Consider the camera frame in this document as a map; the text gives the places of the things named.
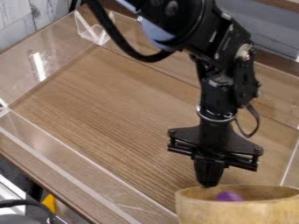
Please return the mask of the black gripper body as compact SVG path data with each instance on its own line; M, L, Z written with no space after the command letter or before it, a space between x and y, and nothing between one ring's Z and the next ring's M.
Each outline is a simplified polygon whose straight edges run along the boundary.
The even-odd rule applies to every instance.
M226 168L258 170L265 150L237 133L231 122L202 120L198 126L169 129L169 137L171 152L223 161Z

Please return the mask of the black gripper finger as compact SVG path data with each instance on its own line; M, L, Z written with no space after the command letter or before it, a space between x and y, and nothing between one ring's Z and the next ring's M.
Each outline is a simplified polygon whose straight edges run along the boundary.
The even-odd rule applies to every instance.
M198 182L205 187L211 187L211 161L203 157L195 157L194 169Z
M226 168L227 166L223 160L215 160L211 162L211 175L210 175L211 186L217 186L219 184Z

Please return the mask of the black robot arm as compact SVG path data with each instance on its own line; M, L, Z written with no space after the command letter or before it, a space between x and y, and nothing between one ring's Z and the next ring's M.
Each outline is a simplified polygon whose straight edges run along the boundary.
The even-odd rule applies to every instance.
M215 0L116 0L138 15L159 48L158 53L143 55L128 44L100 0L86 1L108 36L134 59L155 63L178 51L190 54L201 83L201 124L169 130L169 150L191 157L198 182L217 186L231 166L255 171L263 148L249 141L254 134L243 131L238 121L241 109L259 117L251 104L261 82L249 31Z

